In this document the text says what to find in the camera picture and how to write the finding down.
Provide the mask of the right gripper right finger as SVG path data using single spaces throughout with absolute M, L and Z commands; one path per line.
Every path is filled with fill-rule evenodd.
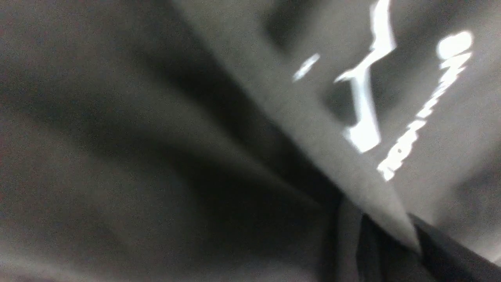
M 499 266 L 411 215 L 421 245 L 421 261 L 438 282 L 499 282 Z

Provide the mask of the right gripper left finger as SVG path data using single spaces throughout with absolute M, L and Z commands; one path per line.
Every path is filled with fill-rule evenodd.
M 322 282 L 388 282 L 386 234 L 349 199 L 342 198 L 324 243 Z

